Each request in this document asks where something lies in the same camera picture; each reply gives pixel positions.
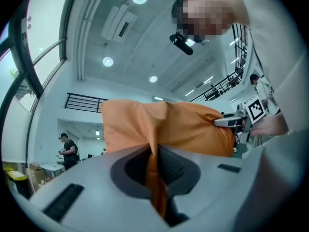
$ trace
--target air conditioner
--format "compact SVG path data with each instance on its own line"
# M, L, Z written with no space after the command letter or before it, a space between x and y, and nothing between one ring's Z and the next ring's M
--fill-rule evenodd
M118 43L123 43L137 16L127 11L128 5L122 4L120 8L112 7L104 24L101 37Z

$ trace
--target human hand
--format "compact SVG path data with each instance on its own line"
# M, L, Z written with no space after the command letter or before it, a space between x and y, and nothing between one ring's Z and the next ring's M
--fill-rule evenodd
M251 136L269 135L278 136L288 132L288 126L281 113L274 116L266 116L252 126Z

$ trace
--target hair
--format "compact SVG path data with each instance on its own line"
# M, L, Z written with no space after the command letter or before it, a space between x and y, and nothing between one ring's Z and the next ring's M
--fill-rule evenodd
M258 80L260 77L256 74L251 74L250 76L250 81L252 82L253 80Z
M62 134L60 135L60 138L62 138L62 137L68 138L68 135L67 135L66 133L62 133Z
M172 19L177 22L177 24L182 25L182 7L183 7L183 1L184 0L175 0L173 7L172 7L172 11L171 11L171 15L172 15Z

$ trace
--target ceiling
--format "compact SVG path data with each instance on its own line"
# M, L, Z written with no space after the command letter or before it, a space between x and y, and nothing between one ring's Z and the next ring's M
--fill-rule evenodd
M86 122L69 122L67 123L67 130L70 131L70 128L73 127L76 131L78 131L83 139L97 139L96 131L99 131L99 138L104 139L104 126L102 123L86 123Z
M208 44L194 44L194 53L186 55L175 47L169 36L176 32L170 11L175 0L147 0L138 5L132 0L101 0L87 38L85 77L106 79L152 92L154 86L162 93L172 93L182 100L191 100L210 88L210 84L196 86L211 76L212 84L232 73L235 50L231 30ZM113 6L129 2L128 11L137 16L125 35L123 43L101 37L106 19ZM104 67L104 57L111 57L113 65ZM158 81L150 83L151 76ZM195 90L187 97L185 94Z

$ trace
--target railing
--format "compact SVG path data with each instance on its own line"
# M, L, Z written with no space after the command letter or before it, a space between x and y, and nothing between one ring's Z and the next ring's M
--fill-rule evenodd
M244 25L232 25L235 44L235 71L190 102L212 101L241 82L247 59L248 28Z
M228 92L230 89L235 87L241 82L241 75L234 72L229 77L223 79L221 82L217 83L206 92L202 93L201 95L197 96L190 102L204 102L204 101L212 101L219 96L223 95L224 93Z
M100 113L100 105L108 99L68 93L64 108Z

